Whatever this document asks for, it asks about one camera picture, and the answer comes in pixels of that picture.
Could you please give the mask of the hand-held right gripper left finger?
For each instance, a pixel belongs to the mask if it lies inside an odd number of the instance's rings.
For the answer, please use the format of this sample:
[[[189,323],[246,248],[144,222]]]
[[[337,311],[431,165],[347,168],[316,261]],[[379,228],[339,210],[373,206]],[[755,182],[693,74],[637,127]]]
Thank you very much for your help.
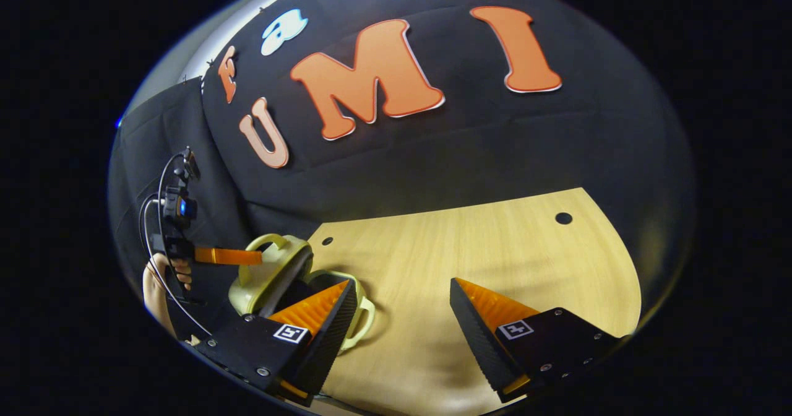
[[[357,310],[356,284],[344,280],[282,311],[246,314],[196,345],[221,373],[308,407],[319,394]]]

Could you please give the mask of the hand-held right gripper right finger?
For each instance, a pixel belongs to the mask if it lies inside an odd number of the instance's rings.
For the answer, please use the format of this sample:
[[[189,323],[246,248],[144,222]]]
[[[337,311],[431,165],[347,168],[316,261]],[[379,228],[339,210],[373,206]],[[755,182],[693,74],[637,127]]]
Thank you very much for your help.
[[[537,311],[458,277],[450,306],[503,404],[572,382],[622,342],[564,307]]]

